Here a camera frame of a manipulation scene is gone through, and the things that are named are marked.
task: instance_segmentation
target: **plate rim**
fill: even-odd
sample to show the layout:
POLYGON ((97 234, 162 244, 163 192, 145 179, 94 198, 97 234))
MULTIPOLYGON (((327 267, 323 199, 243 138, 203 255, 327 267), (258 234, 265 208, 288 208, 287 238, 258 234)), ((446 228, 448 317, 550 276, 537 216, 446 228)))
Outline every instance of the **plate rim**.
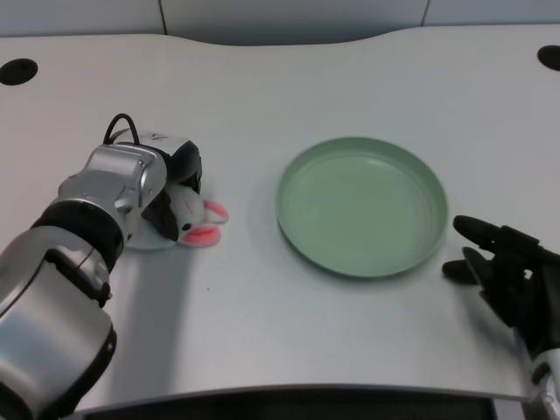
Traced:
POLYGON ((443 242, 445 241, 445 236, 447 233, 447 225, 449 223, 449 200, 447 198, 447 192, 444 189, 444 185, 441 182, 441 179, 439 178, 439 176, 431 169, 431 167, 426 164, 424 162, 423 159, 421 159, 416 153, 413 153, 412 151, 402 147, 399 144, 393 143, 393 142, 388 142, 386 140, 381 140, 380 138, 377 137, 371 137, 371 136, 339 136, 339 137, 334 137, 334 138, 329 138, 327 140, 323 140, 322 142, 318 142, 315 143, 309 147, 307 147, 306 149, 302 150, 301 152, 299 152, 284 168, 282 171, 282 174, 278 180, 278 183, 276 185, 276 194, 275 194, 275 211, 276 211, 276 220, 278 222, 278 224, 280 225, 280 228, 282 229, 282 233, 283 235, 286 237, 286 239, 290 242, 291 246, 294 247, 296 249, 296 251, 301 254, 301 256, 303 256, 304 258, 306 258, 307 260, 309 260, 310 262, 312 262, 313 264, 318 265, 320 268, 329 270, 333 273, 337 273, 343 276, 349 276, 349 277, 357 277, 357 278, 376 278, 376 277, 389 277, 389 276, 394 276, 396 274, 400 274, 403 273, 405 271, 408 270, 412 270, 413 268, 417 267, 418 265, 424 263, 425 261, 427 261, 431 256, 433 256, 442 246, 443 242), (318 262, 316 260, 314 260, 313 258, 311 258, 310 256, 308 256, 288 235, 286 228, 284 226, 284 223, 282 221, 282 217, 281 217, 281 212, 280 212, 280 188, 282 186, 282 182, 287 174, 287 172, 290 170, 290 168, 292 167, 292 165, 295 163, 295 161, 301 157, 302 155, 304 155, 306 152, 310 151, 311 149, 314 149, 322 144, 326 144, 326 143, 334 143, 340 140, 347 140, 347 139, 363 139, 363 140, 373 140, 375 142, 380 142, 380 143, 385 143, 385 144, 389 144, 391 146, 396 147, 397 149, 400 149, 406 153, 409 153, 413 158, 417 159, 422 165, 424 165, 426 167, 426 169, 428 169, 428 171, 431 173, 431 175, 434 177, 434 179, 437 181, 437 184, 439 185, 441 192, 443 194, 443 204, 444 204, 444 222, 443 224, 443 228, 441 233, 439 234, 439 238, 437 239, 437 241, 434 242, 434 244, 431 246, 430 250, 428 252, 426 252, 425 254, 423 254, 419 259, 413 261, 410 264, 407 264, 406 266, 402 266, 399 269, 393 269, 393 270, 388 270, 387 272, 380 272, 378 274, 356 274, 356 273, 348 273, 346 271, 342 271, 340 269, 335 269, 333 267, 329 267, 328 265, 322 263, 322 262, 318 262))

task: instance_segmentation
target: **gray wall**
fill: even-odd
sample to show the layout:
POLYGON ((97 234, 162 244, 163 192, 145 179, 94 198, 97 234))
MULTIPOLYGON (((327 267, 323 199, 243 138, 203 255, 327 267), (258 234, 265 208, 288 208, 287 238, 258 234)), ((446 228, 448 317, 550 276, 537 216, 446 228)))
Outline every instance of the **gray wall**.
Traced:
MULTIPOLYGON (((363 39, 424 25, 560 23, 560 0, 162 0, 170 35, 232 45, 363 39)), ((0 36, 165 33, 158 0, 0 0, 0 36)))

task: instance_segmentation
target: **table surface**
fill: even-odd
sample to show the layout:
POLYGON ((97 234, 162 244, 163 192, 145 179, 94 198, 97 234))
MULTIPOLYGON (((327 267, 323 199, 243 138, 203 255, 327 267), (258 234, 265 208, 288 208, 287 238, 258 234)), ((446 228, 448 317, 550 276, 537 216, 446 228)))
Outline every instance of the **table surface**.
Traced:
POLYGON ((107 311, 119 335, 80 408, 278 384, 436 389, 523 398, 514 335, 443 262, 349 280, 303 261, 280 235, 274 194, 301 150, 343 136, 416 153, 451 214, 508 224, 560 249, 560 73, 536 52, 559 25, 421 28, 337 45, 236 47, 122 35, 0 39, 0 62, 38 75, 0 85, 0 248, 85 164, 111 118, 191 138, 203 195, 230 222, 218 246, 128 251, 107 311))

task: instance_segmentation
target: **plush rabbit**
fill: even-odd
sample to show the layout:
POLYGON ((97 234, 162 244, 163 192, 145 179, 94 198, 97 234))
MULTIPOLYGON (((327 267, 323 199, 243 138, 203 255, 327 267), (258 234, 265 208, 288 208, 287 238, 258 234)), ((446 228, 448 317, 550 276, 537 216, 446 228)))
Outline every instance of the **plush rabbit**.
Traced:
POLYGON ((220 230, 217 224, 228 221, 226 209, 202 199, 191 188, 171 185, 167 188, 171 197, 171 210, 177 217, 178 243, 192 247, 208 247, 218 243, 220 230))
POLYGON ((228 221, 226 209, 202 199, 193 189, 182 185, 168 185, 165 190, 171 199, 170 208, 177 218, 177 242, 164 238, 147 220, 141 218, 134 236, 127 243, 131 249, 167 249, 176 243, 191 247, 209 247, 220 240, 218 224, 228 221))

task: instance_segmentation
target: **black cable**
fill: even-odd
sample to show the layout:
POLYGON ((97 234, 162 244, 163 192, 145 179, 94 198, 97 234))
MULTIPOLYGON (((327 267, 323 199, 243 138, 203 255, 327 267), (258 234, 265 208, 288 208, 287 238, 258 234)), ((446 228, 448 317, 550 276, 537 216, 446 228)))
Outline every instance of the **black cable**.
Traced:
POLYGON ((113 132, 113 128, 119 122, 119 120, 126 120, 130 126, 130 132, 132 133, 132 138, 134 139, 134 144, 136 146, 140 145, 140 138, 138 138, 138 131, 137 126, 134 125, 134 121, 126 114, 119 114, 108 125, 107 132, 105 133, 105 137, 103 138, 103 144, 113 144, 115 141, 114 138, 111 138, 111 133, 113 132))

